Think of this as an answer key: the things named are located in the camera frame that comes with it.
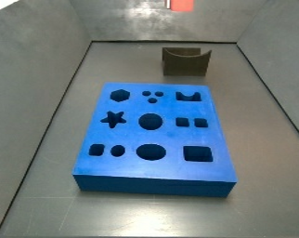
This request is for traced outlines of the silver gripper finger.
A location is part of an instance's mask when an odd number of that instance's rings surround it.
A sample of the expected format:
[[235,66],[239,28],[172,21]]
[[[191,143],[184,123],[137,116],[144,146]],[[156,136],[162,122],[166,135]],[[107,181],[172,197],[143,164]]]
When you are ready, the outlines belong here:
[[167,9],[171,8],[171,0],[166,0],[166,6],[167,6]]

